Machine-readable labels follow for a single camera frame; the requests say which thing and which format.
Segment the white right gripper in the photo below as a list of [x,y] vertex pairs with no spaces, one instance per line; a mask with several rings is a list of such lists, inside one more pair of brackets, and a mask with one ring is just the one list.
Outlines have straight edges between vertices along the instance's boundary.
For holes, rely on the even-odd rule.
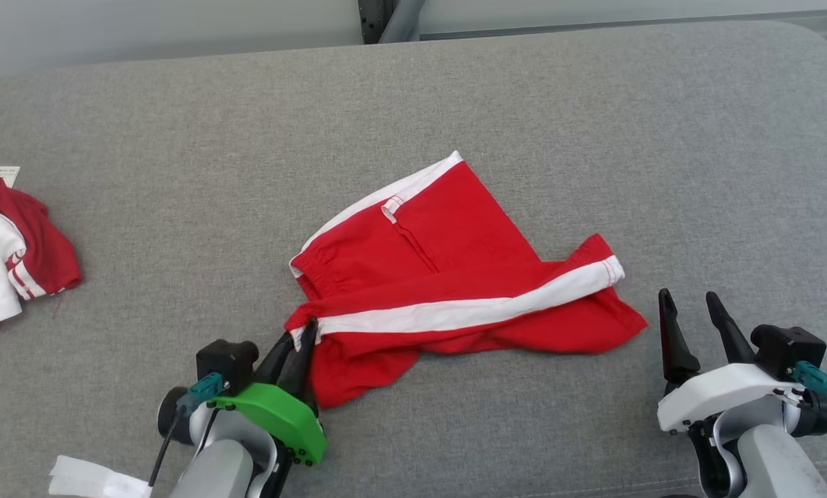
[[705,293],[705,303],[729,365],[699,376],[700,362],[682,336],[669,289],[659,291],[658,302],[663,376],[667,387],[679,387],[659,401],[662,431],[684,432],[711,416],[717,416],[718,436],[740,436],[758,425],[786,433],[806,428],[805,410],[798,406],[805,389],[777,380],[754,364],[752,345],[714,291]]

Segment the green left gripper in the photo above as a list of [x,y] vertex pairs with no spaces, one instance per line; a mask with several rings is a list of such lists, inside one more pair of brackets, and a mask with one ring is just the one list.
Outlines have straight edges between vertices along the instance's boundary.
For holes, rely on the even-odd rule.
[[297,350],[293,335],[283,334],[256,368],[255,382],[240,394],[211,399],[296,451],[306,465],[319,465],[328,449],[310,378],[317,333],[317,319],[311,318],[297,336]]

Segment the red shorts white side stripe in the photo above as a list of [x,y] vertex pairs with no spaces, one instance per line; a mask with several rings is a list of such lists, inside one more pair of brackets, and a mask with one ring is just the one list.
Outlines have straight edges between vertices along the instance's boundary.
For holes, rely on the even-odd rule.
[[388,387],[423,353],[604,353],[647,327],[594,234],[540,259],[460,154],[335,215],[290,260],[306,296],[285,324],[316,321],[311,382],[324,409]]

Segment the red white basketball jersey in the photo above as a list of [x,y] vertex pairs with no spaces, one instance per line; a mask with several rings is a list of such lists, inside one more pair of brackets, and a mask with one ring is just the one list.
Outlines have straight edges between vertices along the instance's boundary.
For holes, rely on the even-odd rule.
[[46,205],[0,176],[0,324],[21,314],[22,302],[81,283],[75,247]]

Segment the grey fabric sofa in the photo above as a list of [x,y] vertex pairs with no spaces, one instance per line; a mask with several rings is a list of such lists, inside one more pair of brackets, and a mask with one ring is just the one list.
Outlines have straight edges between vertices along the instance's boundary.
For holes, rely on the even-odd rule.
[[[90,65],[0,80],[0,166],[73,241],[81,286],[0,329],[0,498],[57,456],[145,479],[156,414],[215,338],[264,351],[325,221],[453,151],[543,259],[599,233],[651,322],[602,356],[425,356],[327,410],[289,498],[698,494],[663,433],[657,294],[725,362],[747,333],[827,343],[827,41],[781,22],[623,26]],[[827,371],[827,353],[822,363]]]

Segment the grey rounded support foot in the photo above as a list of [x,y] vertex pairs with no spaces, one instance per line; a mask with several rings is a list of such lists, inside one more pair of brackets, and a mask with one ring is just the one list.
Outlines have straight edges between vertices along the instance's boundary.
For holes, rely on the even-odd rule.
[[420,41],[420,13],[426,0],[388,0],[391,12],[379,44]]

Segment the grey wall skirting rail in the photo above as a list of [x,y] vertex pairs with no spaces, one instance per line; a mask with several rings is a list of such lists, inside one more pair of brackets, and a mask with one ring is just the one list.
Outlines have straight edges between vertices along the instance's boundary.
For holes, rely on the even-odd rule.
[[698,18],[678,19],[648,19],[648,20],[619,20],[595,23],[566,24],[553,26],[522,26],[522,28],[502,28],[490,30],[467,30],[446,33],[423,33],[420,41],[438,41],[452,39],[474,39],[484,37],[515,37],[515,35],[533,35],[543,33],[565,33],[582,30],[596,30],[607,28],[625,28],[625,26],[661,26],[670,24],[700,24],[711,22],[739,22],[739,21],[780,21],[800,22],[816,19],[821,26],[827,28],[827,10],[800,10],[800,12],[772,12],[763,14],[734,14],[708,16]]

